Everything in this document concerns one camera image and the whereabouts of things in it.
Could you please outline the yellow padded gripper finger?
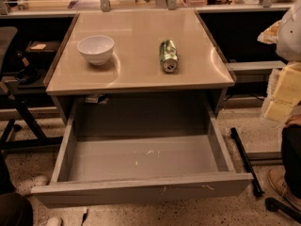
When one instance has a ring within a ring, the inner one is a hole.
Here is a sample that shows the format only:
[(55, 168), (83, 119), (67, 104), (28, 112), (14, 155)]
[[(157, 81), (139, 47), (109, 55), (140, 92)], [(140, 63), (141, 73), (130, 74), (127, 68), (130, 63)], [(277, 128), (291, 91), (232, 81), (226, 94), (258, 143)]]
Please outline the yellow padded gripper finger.
[(285, 121), (301, 102), (301, 63), (273, 69), (268, 81), (263, 116), (271, 121)]

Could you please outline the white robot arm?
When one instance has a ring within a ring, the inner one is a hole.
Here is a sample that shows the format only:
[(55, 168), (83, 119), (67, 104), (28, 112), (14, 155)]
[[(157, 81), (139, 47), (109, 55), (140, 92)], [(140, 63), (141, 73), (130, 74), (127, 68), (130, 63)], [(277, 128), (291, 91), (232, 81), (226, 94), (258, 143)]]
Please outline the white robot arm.
[(301, 0), (279, 22), (276, 52), (288, 64), (272, 70), (262, 114), (271, 121), (285, 121), (301, 101)]

